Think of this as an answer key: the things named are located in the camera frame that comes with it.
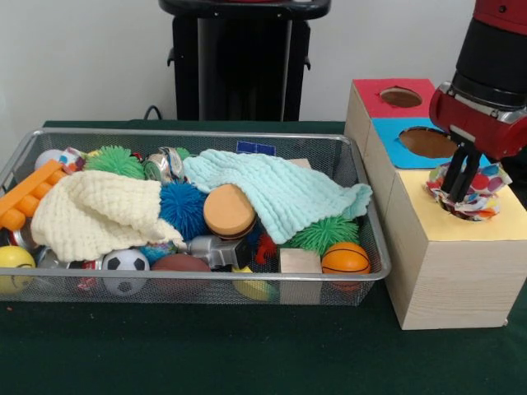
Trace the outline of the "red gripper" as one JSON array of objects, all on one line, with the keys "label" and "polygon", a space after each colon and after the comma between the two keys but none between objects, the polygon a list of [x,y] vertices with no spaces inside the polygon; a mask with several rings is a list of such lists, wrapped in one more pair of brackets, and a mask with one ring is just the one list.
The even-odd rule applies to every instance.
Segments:
[{"label": "red gripper", "polygon": [[431,98],[430,120],[441,130],[473,143],[465,154],[460,143],[446,171],[441,190],[462,202],[479,167],[480,152],[495,160],[517,155],[526,147],[526,108],[500,109],[461,95],[441,84]]}]

